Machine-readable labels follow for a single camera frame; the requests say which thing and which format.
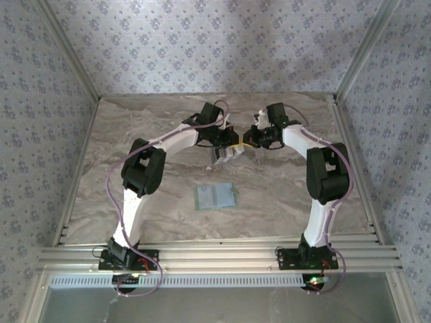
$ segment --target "marble surface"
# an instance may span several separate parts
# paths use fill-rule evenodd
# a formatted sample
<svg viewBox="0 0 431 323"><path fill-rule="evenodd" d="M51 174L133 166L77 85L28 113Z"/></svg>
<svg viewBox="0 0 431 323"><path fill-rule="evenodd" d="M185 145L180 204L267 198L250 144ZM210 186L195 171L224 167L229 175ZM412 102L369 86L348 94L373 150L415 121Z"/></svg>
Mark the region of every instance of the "marble surface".
<svg viewBox="0 0 431 323"><path fill-rule="evenodd" d="M321 93L236 94L204 96L129 96L100 102L85 156L66 244L104 243L117 226L116 211L104 189L108 169L141 137L167 133L186 117L199 112L204 102L226 100L230 121L239 133L253 124L253 114L266 105L284 102L302 109L310 130L330 141L339 141L329 111L331 96ZM287 110L291 119L300 117ZM246 148L236 160L210 165L209 149L190 147L165 165L159 189L141 216L141 241L210 238L299 236L307 226L311 198L306 189L306 168L293 149L276 151ZM112 191L122 201L120 169L112 177ZM239 191L238 206L196 211L194 187L233 182ZM367 219L355 189L340 208L333 233L362 233Z"/></svg>

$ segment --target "floral wallpaper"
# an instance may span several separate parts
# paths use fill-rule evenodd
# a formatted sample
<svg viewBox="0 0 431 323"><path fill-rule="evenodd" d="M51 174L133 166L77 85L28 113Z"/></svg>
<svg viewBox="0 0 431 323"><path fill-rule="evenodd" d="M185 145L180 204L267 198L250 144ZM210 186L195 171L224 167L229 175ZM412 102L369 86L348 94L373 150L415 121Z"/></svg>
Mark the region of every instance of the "floral wallpaper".
<svg viewBox="0 0 431 323"><path fill-rule="evenodd" d="M50 246L94 105L27 0L0 1L0 322Z"/></svg>
<svg viewBox="0 0 431 323"><path fill-rule="evenodd" d="M335 92L380 0L48 0L101 96Z"/></svg>
<svg viewBox="0 0 431 323"><path fill-rule="evenodd" d="M431 2L402 0L343 105L380 224L431 322Z"/></svg>

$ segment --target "gray marble tabletop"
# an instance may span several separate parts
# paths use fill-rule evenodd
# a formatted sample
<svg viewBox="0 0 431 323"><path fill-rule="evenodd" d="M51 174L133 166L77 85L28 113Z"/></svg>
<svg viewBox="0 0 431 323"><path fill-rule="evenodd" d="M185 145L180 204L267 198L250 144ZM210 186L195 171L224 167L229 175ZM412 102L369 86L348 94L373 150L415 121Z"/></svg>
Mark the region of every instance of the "gray marble tabletop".
<svg viewBox="0 0 431 323"><path fill-rule="evenodd" d="M330 113L331 97L320 93L229 94L204 96L129 96L101 100L94 121L85 165L69 221L66 244L105 243L117 226L117 214L104 181L108 169L126 156L132 142L153 139L176 128L199 112L204 102L226 100L230 122L239 133L254 123L253 114L269 104L284 102L298 107L309 119L310 130L339 141ZM300 120L286 110L291 119ZM246 148L234 161L211 166L209 149L190 147L165 165L162 183L141 216L141 242L299 236L307 226L311 199L306 189L305 159L289 147L280 150ZM112 176L115 198L123 199L120 169ZM195 210L195 187L233 182L238 206L210 211ZM354 189L337 213L333 233L360 234L368 230L358 191Z"/></svg>

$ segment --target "wallpaper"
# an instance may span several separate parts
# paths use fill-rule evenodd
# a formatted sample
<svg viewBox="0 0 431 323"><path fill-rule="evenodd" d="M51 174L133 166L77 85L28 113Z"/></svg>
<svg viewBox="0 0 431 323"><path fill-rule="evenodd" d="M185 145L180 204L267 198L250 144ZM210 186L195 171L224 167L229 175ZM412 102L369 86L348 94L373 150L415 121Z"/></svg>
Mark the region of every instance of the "wallpaper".
<svg viewBox="0 0 431 323"><path fill-rule="evenodd" d="M49 246L93 104L31 1L0 1L0 322Z"/></svg>
<svg viewBox="0 0 431 323"><path fill-rule="evenodd" d="M402 1L344 108L380 224L431 322L431 2Z"/></svg>
<svg viewBox="0 0 431 323"><path fill-rule="evenodd" d="M49 0L98 93L334 92L380 0Z"/></svg>

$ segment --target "purple cable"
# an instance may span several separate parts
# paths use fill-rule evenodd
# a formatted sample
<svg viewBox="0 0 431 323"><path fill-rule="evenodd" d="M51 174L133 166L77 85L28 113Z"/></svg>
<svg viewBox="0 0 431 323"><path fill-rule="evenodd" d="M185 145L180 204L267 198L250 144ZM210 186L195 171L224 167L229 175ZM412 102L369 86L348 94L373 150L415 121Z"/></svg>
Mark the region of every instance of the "purple cable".
<svg viewBox="0 0 431 323"><path fill-rule="evenodd" d="M327 291L317 291L317 294L327 294L330 293L334 290L336 290L344 281L345 279L345 271L346 271L346 265L345 265L345 258L343 257L343 255L341 254L340 251L338 251L337 249L334 249L330 243L329 243L329 224L331 223L332 220L332 216L333 216L333 209L339 204L342 203L344 200L346 200L346 198L350 195L350 193L352 193L353 190L353 171L352 168L349 165L349 162L347 161L347 158L345 158L345 156L340 152L340 150L338 150L337 148L335 148L331 143L327 142L327 141L323 141L320 140L318 138L316 138L315 136L311 135L310 133L306 132L306 127L309 126L308 120L305 117L305 115L299 111L299 109L295 108L294 106L290 106L289 104L284 104L284 106L287 106L288 108L291 108L292 110L295 110L305 121L305 125L303 125L301 127L301 133L307 137L310 140L313 140L316 143L321 143L324 146L327 146L328 148L332 149L337 155L338 157L342 160L342 162L344 163L345 167L347 168L347 172L349 174L349 188L346 192L346 194L341 197L339 200L336 200L332 205L331 205L331 210L329 211L328 214L328 220L325 223L325 228L324 228L324 235L325 235L325 243L326 246L328 247L328 249L334 253L336 253L336 255L338 255L338 257L340 257L341 262L343 263L343 272L341 274L341 278L338 281L338 283L334 286L332 286L332 288L328 289Z"/></svg>
<svg viewBox="0 0 431 323"><path fill-rule="evenodd" d="M143 147L140 147L140 148L138 148L138 149L136 149L136 150L132 151L132 152L131 152L129 155L127 155L126 157L121 158L121 159L120 159L120 160L119 160L115 165L113 165L113 167L111 167L111 169L109 170L108 174L106 175L106 180L105 180L106 193L108 194L109 199L111 200L111 202L114 204L115 208L117 209L117 213L118 213L118 215L119 215L119 225L120 225L120 226L121 226L121 228L122 228L122 230L121 230L121 231L122 231L122 233L123 233L123 237L124 237L124 239L125 239L125 241L126 241L126 243L127 243L128 247L129 247L129 249L130 249L130 250L132 250L134 253L136 253L138 256L140 256L140 257L142 257L142 258L145 258L146 260L148 260L148 261L152 262L152 263L157 267L157 270L158 270L158 271L160 271L160 278L158 279L158 282L156 283L156 285L155 285L151 290L149 290L149 291L147 291L147 292L145 292L145 293L140 293L140 294L133 294L133 295L130 295L130 294L124 294L124 293L121 293L121 292L119 291L119 285L121 284L121 281L120 281L120 282L119 282L119 284L117 284L117 293L118 293L119 295L124 296L124 297L140 297L140 296L145 296L145 295L149 295L149 294L153 293L155 290L157 290L157 289L159 288L159 286L160 286L160 285L162 284L162 282L163 282L163 269L162 269L162 267L158 264L158 262L156 262L153 258L151 258L151 257L147 256L146 254L143 254L142 252L140 252L139 250L135 249L135 248L131 245L131 243L130 243L130 241L129 241L129 237L127 237L127 234L126 234L126 231L125 231L124 218L123 218L123 211L121 210L120 205L119 205L119 204L117 203L117 201L114 199L114 197L113 197L113 195L112 195L112 193L110 192L110 189L109 189L109 182L110 182L110 177L112 176L112 173L114 172L114 170L116 170L118 167L120 167L120 166L121 166L121 165L122 165L126 160L128 160L130 157L132 157L132 156L136 155L137 153L140 153L141 151L143 151L143 150L145 150L145 149L148 149L148 148L150 148L150 147L152 147L152 146L154 146L154 145L158 145L158 144L162 143L163 141L165 141L165 140L167 140L167 139L169 139L169 138L172 138L173 136L175 136L175 135L177 135L177 134L179 134L179 133L181 133L181 132L183 132L183 131L187 131L187 130L190 130L190 129L202 129L202 128L207 128L207 127L214 126L214 125L216 125L217 123L224 122L224 119L226 119L226 118L227 118L227 116L229 115L229 112L230 112L229 104L228 104L226 101L224 101L224 100L217 100L217 101L215 101L215 102L214 102L214 104L213 104L213 105L216 105L216 104L217 104L217 103L219 103L219 102L224 103L224 104L226 105L226 113L223 115L223 117L222 117L220 120L216 120L216 121L214 121L214 122L212 122L212 123L209 123L209 124L203 124L203 125L200 125L200 126L190 126L190 127L183 128L183 129L181 129L181 130L177 130L177 131L175 131L175 132L173 132L173 133L167 134L165 137L161 138L161 139L160 139L160 140L158 140L158 141L154 141L154 142L152 142L152 143L149 143L148 145L145 145L145 146L143 146Z"/></svg>

